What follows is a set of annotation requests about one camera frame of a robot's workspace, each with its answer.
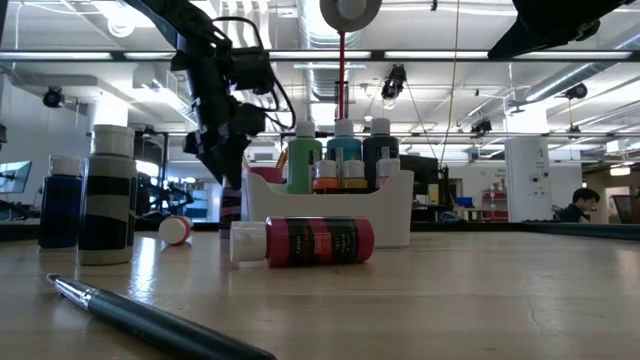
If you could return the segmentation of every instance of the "dark blue bottle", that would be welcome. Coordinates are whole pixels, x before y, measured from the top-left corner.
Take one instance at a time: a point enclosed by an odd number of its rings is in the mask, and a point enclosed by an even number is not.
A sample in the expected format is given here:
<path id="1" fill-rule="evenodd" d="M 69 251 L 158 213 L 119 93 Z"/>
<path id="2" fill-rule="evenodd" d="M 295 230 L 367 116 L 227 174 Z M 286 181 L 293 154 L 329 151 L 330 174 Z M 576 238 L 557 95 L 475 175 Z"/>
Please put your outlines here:
<path id="1" fill-rule="evenodd" d="M 51 156 L 49 166 L 50 175 L 44 179 L 42 192 L 38 245 L 41 249 L 73 248 L 80 226 L 80 159 Z"/>

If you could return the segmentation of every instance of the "pen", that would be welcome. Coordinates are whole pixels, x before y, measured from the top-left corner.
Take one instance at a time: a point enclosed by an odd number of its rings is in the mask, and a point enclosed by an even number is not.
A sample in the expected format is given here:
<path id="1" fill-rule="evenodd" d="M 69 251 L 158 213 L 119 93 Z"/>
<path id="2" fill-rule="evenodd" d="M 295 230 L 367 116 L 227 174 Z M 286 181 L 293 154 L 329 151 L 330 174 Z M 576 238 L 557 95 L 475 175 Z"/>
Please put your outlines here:
<path id="1" fill-rule="evenodd" d="M 97 318 L 178 359 L 276 359 L 274 355 L 240 340 L 111 291 L 58 274 L 49 274 L 47 279 L 58 292 Z"/>

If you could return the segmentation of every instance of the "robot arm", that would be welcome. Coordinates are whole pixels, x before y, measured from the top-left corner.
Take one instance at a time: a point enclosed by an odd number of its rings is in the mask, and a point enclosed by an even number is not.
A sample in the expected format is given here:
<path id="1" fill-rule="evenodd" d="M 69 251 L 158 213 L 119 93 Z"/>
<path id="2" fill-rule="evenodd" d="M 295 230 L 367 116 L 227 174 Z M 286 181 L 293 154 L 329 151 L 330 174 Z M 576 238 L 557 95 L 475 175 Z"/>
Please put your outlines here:
<path id="1" fill-rule="evenodd" d="M 265 130 L 265 111 L 239 103 L 232 90 L 251 90 L 256 95 L 274 93 L 274 84 L 289 103 L 275 78 L 269 54 L 262 46 L 233 49 L 231 40 L 209 16 L 187 0 L 124 0 L 147 16 L 176 50 L 171 70 L 186 70 L 198 130 L 184 142 L 184 151 L 195 154 L 222 183 L 241 186 L 242 156 L 251 141 Z M 238 20 L 221 18 L 219 21 Z"/>

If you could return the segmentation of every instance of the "green paint bottle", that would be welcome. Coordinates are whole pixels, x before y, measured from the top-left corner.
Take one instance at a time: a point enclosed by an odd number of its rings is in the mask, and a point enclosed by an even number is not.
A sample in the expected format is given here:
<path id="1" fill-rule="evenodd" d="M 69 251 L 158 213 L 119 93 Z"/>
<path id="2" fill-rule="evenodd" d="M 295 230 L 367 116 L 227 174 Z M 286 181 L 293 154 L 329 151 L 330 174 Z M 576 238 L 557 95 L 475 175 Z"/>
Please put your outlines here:
<path id="1" fill-rule="evenodd" d="M 313 167 L 322 156 L 322 143 L 315 139 L 316 126 L 311 121 L 300 121 L 296 138 L 289 141 L 289 194 L 313 193 Z"/>

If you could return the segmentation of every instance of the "wooden table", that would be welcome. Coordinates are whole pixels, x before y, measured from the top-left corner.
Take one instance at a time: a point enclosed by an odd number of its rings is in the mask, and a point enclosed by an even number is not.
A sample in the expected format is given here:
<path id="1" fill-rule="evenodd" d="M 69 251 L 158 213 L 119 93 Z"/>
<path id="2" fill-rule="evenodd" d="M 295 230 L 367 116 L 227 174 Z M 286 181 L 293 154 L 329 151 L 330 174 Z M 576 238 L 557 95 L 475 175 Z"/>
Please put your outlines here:
<path id="1" fill-rule="evenodd" d="M 231 270 L 216 234 L 129 265 L 0 243 L 0 358 L 162 359 L 56 295 L 59 272 L 236 336 L 279 359 L 638 359 L 640 243 L 424 233 L 365 265 Z"/>

